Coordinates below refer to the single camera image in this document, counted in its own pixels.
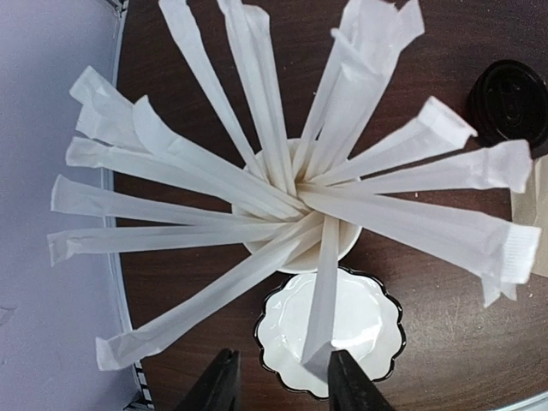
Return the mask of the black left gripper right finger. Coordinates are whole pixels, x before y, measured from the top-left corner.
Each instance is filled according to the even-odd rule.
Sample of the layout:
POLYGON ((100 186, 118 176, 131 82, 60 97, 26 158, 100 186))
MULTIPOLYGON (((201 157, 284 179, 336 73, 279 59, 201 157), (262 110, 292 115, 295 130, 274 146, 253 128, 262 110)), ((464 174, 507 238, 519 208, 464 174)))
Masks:
POLYGON ((394 411, 346 350, 333 351, 328 366, 330 410, 394 411))

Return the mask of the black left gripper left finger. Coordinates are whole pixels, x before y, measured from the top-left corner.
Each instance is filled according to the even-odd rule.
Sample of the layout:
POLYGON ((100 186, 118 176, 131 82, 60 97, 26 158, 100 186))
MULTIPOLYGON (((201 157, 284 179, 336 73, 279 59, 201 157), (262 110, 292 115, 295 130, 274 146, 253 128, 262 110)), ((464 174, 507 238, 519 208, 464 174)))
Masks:
POLYGON ((241 409, 241 353, 222 349, 179 402, 175 411, 241 409))

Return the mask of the white paper straw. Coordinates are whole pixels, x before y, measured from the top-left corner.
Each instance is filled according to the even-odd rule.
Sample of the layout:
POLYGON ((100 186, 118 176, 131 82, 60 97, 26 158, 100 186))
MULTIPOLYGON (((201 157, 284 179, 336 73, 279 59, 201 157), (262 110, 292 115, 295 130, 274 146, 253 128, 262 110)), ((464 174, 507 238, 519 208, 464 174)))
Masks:
POLYGON ((337 257, 339 220, 325 216, 315 277, 313 299, 301 364, 315 377, 327 382, 334 347, 331 343, 337 300, 337 257))

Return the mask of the cream paper bag with handles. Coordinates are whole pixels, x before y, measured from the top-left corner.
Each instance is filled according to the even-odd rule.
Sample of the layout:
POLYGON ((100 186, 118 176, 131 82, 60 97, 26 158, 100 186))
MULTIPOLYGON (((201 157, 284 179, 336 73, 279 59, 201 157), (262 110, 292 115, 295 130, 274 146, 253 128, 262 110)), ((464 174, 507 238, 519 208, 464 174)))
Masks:
POLYGON ((533 161, 533 169, 523 194, 511 194, 512 220, 541 228, 539 247, 532 273, 547 277, 547 156, 533 161))

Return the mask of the stack of black cup lids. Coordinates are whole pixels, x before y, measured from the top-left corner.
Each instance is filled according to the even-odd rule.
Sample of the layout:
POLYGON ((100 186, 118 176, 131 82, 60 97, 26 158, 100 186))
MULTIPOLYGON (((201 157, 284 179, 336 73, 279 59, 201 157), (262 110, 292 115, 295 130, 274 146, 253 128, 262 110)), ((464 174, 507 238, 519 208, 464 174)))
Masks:
POLYGON ((468 94, 467 115, 481 146, 525 140, 536 158, 547 144, 547 86, 516 60, 487 67, 468 94))

